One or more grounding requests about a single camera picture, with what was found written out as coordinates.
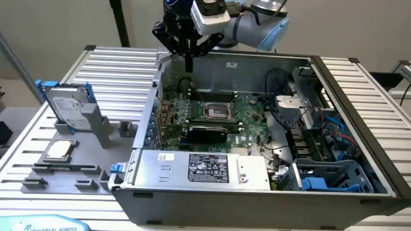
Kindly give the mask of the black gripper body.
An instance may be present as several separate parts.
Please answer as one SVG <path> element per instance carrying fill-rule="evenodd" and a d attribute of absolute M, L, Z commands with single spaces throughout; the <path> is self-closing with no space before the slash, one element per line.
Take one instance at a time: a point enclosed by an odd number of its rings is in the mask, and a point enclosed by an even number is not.
<path fill-rule="evenodd" d="M 194 0 L 163 1 L 166 31 L 168 37 L 178 41 L 179 47 L 188 47 L 190 41 L 202 37 L 196 32 L 191 17 L 192 4 Z"/>

